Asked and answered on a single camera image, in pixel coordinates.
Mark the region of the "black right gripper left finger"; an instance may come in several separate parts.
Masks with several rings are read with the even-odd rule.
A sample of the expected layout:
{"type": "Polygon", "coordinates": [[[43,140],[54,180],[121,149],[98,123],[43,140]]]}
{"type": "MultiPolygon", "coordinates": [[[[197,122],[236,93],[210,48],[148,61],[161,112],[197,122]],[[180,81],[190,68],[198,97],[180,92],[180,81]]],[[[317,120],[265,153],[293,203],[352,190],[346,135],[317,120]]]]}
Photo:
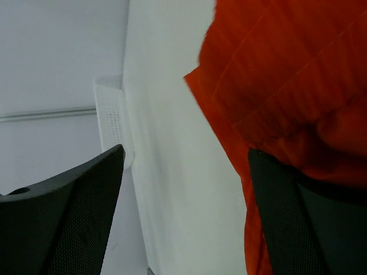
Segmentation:
{"type": "Polygon", "coordinates": [[[2,274],[100,274],[124,170],[114,146],[1,196],[2,274]]]}

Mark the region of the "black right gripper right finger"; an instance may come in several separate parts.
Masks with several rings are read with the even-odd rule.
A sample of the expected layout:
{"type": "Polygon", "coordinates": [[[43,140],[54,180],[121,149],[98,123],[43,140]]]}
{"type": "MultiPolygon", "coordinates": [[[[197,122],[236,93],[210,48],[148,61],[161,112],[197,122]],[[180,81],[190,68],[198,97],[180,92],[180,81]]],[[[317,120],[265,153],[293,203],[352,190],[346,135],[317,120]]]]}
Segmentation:
{"type": "Polygon", "coordinates": [[[365,274],[366,191],[313,180],[258,150],[248,154],[275,274],[365,274]]]}

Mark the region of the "orange shorts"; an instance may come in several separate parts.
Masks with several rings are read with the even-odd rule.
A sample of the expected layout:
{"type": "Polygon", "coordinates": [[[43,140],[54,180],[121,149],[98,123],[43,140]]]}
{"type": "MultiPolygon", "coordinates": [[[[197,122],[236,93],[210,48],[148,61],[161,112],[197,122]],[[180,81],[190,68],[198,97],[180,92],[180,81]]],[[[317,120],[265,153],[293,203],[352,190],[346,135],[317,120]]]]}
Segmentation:
{"type": "Polygon", "coordinates": [[[217,1],[185,76],[241,178],[249,274],[272,274],[247,159],[366,188],[366,2],[217,1]]]}

